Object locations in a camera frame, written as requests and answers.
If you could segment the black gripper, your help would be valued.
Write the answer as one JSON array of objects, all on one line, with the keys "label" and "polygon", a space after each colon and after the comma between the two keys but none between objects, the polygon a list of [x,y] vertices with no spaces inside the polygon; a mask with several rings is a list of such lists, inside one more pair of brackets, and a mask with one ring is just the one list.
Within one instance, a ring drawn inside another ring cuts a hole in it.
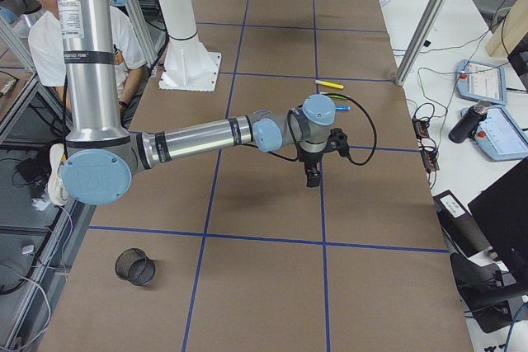
[{"label": "black gripper", "polygon": [[316,188],[320,186],[321,174],[318,164],[326,153],[338,152],[341,157],[350,158],[347,135],[339,128],[330,130],[328,138],[322,143],[301,142],[297,148],[299,161],[304,164],[306,186]]}]

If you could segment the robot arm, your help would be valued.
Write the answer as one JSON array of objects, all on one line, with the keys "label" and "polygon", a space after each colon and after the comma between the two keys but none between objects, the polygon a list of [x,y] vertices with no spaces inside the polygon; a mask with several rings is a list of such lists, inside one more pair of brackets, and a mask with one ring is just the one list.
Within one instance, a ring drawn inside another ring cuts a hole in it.
[{"label": "robot arm", "polygon": [[58,0],[58,7],[73,128],[65,145],[50,152],[48,191],[54,203],[74,198],[109,204],[130,188],[136,173],[246,143],[263,152],[294,145],[310,187],[320,182],[318,163],[325,153],[348,156],[347,137],[333,124],[335,104],[320,94],[285,115],[260,110],[173,132],[127,131],[117,107],[111,0]]}]

